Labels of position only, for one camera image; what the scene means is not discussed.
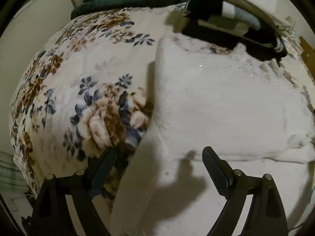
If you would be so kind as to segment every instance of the floral blanket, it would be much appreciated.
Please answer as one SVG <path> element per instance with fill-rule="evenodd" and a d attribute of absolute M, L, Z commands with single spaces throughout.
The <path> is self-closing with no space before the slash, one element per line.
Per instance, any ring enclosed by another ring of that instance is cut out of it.
<path fill-rule="evenodd" d="M 148 68 L 163 22 L 180 6 L 80 16 L 34 56 L 12 97 L 9 128 L 14 161 L 36 195 L 48 174 L 72 175 L 116 146 L 103 191 L 114 200 L 150 122 Z"/>

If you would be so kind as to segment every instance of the white wall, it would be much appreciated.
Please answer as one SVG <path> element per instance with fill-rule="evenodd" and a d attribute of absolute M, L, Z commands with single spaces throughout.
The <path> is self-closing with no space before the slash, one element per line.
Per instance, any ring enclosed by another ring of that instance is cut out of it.
<path fill-rule="evenodd" d="M 297 33 L 298 37 L 303 36 L 303 38 L 315 48 L 315 34 L 290 0 L 278 0 L 275 15 L 281 20 L 285 20 L 287 16 L 291 16 L 291 18 L 296 21 L 294 31 Z"/>
<path fill-rule="evenodd" d="M 35 0 L 7 27 L 0 38 L 0 149 L 13 153 L 8 108 L 13 92 L 34 54 L 70 21 L 70 0 Z"/>

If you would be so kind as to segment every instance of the wall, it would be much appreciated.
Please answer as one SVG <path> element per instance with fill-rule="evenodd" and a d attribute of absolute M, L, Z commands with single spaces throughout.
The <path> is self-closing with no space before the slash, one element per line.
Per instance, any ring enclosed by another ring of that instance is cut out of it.
<path fill-rule="evenodd" d="M 22 226 L 21 217 L 27 218 L 32 216 L 33 208 L 25 197 L 24 193 L 18 191 L 0 190 L 8 209 L 10 210 L 15 221 L 25 233 Z"/>
<path fill-rule="evenodd" d="M 8 129 L 12 94 L 29 62 L 58 29 L 70 21 L 70 0 L 35 0 L 0 38 L 0 149 L 13 153 Z"/>
<path fill-rule="evenodd" d="M 298 37 L 303 36 L 303 38 L 313 48 L 315 48 L 315 34 L 311 30 L 306 20 L 303 18 L 302 14 L 290 0 L 278 0 L 275 15 L 281 20 L 285 20 L 287 16 L 291 16 L 291 18 L 296 21 L 294 31 L 297 33 Z"/>

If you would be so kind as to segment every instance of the blue flower pattern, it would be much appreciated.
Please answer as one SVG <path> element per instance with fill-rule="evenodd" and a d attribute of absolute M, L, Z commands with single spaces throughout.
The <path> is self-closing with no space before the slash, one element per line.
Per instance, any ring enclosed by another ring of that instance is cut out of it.
<path fill-rule="evenodd" d="M 130 39 L 127 39 L 126 43 L 134 43 L 133 46 L 137 46 L 138 44 L 142 45 L 144 42 L 147 43 L 147 45 L 152 45 L 153 42 L 155 42 L 154 39 L 149 38 L 150 34 L 137 34 L 134 37 L 131 37 Z"/>
<path fill-rule="evenodd" d="M 129 140 L 129 143 L 131 143 L 132 146 L 137 147 L 141 141 L 141 136 L 137 129 L 134 129 L 133 127 L 130 126 L 131 112 L 129 111 L 127 95 L 128 93 L 126 90 L 120 95 L 118 113 L 122 120 L 122 123 L 126 127 L 127 138 Z"/>
<path fill-rule="evenodd" d="M 132 76 L 129 74 L 123 75 L 122 77 L 119 77 L 119 82 L 116 82 L 115 85 L 121 86 L 124 89 L 127 89 L 128 86 L 131 84 Z"/>
<path fill-rule="evenodd" d="M 134 22 L 133 21 L 131 21 L 131 20 L 127 20 L 127 21 L 125 21 L 125 22 L 121 22 L 121 23 L 119 23 L 119 26 L 120 27 L 124 27 L 124 26 L 128 26 L 128 25 L 134 25 Z"/>
<path fill-rule="evenodd" d="M 73 157 L 75 150 L 78 150 L 78 156 L 77 159 L 79 161 L 83 161 L 86 158 L 85 152 L 82 150 L 82 139 L 83 137 L 80 135 L 78 128 L 76 128 L 76 136 L 73 135 L 73 133 L 68 130 L 63 135 L 64 141 L 62 145 L 67 148 L 67 151 L 71 153 L 71 156 Z"/>
<path fill-rule="evenodd" d="M 80 91 L 79 91 L 79 95 L 81 95 L 82 93 L 84 93 L 86 90 L 88 90 L 89 88 L 92 88 L 95 84 L 97 84 L 97 81 L 92 81 L 91 76 L 87 77 L 87 78 L 82 78 L 81 79 L 81 84 L 80 84 Z"/>
<path fill-rule="evenodd" d="M 42 118 L 42 124 L 45 128 L 46 126 L 46 118 L 47 118 L 47 113 L 49 114 L 54 114 L 56 112 L 56 106 L 55 103 L 52 99 L 50 99 L 52 93 L 54 92 L 54 89 L 48 89 L 44 95 L 47 97 L 47 100 L 45 101 L 45 117 Z"/>

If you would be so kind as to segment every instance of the floral pattern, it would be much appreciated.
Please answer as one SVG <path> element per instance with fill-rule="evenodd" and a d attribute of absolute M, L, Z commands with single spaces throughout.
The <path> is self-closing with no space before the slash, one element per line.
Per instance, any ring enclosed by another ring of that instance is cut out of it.
<path fill-rule="evenodd" d="M 207 44 L 203 49 L 208 49 L 211 51 L 211 53 L 219 54 L 219 55 L 227 55 L 227 54 L 230 54 L 232 52 L 232 50 L 230 50 L 228 48 L 220 47 L 220 46 L 218 46 L 216 44 L 212 44 L 212 43 Z"/>
<path fill-rule="evenodd" d="M 139 10 L 114 9 L 72 20 L 41 48 L 25 71 L 11 100 L 11 143 L 15 163 L 36 195 L 48 173 L 62 176 L 85 169 L 107 146 L 116 146 L 118 160 L 102 191 L 111 208 L 121 177 L 149 126 L 153 104 L 143 80 L 134 74 L 121 70 L 116 77 L 100 75 L 111 62 L 106 62 L 106 49 L 98 53 L 104 57 L 104 68 L 92 72 L 92 65 L 86 74 L 75 66 L 78 56 L 98 45 L 111 49 L 119 43 L 126 51 L 138 45 L 155 55 L 156 37 L 139 33 L 133 11 Z M 141 84 L 135 86 L 134 79 Z"/>

